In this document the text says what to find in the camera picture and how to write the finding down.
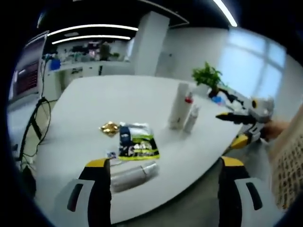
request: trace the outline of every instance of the floor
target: floor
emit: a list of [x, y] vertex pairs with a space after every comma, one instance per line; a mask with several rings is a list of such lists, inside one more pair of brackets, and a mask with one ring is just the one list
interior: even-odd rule
[[[37, 113], [37, 123], [45, 131], [49, 118], [49, 107], [47, 104], [41, 106]], [[27, 134], [25, 153], [35, 154], [38, 144], [32, 128]], [[268, 181], [269, 165], [264, 144], [253, 144], [242, 150], [232, 150], [228, 153], [230, 157], [240, 159], [246, 166], [252, 177]], [[35, 157], [27, 157], [23, 160], [24, 165], [30, 163], [35, 175]], [[219, 205], [217, 200], [218, 175], [221, 170], [221, 162], [218, 161], [197, 182], [191, 185], [179, 196], [164, 204], [163, 206], [132, 220], [119, 223], [117, 227], [216, 227], [219, 222]]]

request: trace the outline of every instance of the white pillar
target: white pillar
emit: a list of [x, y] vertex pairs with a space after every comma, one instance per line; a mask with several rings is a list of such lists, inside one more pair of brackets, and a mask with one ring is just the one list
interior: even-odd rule
[[155, 76], [169, 18], [149, 12], [141, 18], [134, 38], [131, 62], [136, 75]]

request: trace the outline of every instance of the person's hand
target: person's hand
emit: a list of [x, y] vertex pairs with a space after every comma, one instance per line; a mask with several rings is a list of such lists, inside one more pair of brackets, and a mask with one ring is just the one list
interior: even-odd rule
[[263, 133], [264, 133], [264, 139], [266, 141], [276, 139], [284, 129], [288, 127], [288, 122], [283, 121], [270, 121], [267, 124], [265, 124]]

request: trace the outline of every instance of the gold foil packet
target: gold foil packet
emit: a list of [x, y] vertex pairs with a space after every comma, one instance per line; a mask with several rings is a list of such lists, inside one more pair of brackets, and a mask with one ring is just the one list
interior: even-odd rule
[[107, 136], [113, 137], [119, 132], [119, 125], [113, 122], [107, 122], [99, 129]]

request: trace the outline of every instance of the green leaves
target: green leaves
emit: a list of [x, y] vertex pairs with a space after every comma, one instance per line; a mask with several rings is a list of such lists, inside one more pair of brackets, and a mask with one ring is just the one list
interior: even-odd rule
[[192, 77], [196, 81], [197, 85], [206, 84], [211, 88], [216, 88], [221, 82], [220, 76], [222, 73], [211, 67], [208, 62], [205, 62], [204, 68], [193, 69]]

